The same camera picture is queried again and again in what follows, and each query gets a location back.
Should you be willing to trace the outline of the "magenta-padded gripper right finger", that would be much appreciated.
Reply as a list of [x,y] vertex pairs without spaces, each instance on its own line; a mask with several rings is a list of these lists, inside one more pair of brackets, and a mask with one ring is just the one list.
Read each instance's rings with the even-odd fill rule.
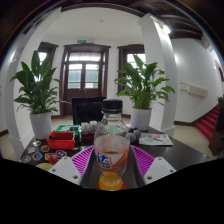
[[133,158],[134,180],[138,187],[151,184],[176,172],[175,168],[163,157],[153,157],[134,145],[131,145],[130,149]]

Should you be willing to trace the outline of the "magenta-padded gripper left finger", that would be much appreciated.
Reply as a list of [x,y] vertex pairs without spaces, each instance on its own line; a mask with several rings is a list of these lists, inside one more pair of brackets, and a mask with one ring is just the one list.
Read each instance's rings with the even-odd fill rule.
[[72,157],[62,157],[50,170],[60,178],[88,189],[98,189],[99,171],[95,164],[93,146],[78,152]]

